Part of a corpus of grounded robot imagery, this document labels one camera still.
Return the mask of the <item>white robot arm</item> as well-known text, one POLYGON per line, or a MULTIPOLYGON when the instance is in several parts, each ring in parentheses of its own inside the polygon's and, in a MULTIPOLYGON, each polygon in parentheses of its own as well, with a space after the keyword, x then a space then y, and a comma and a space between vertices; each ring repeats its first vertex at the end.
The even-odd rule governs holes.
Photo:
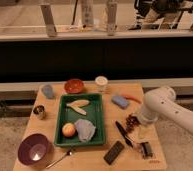
POLYGON ((176 93, 173 88, 163 86, 146 92, 143 103, 135 112, 138 121, 143 126, 149 126, 165 116, 193 135, 193 111, 190 111, 176 102, 176 93))

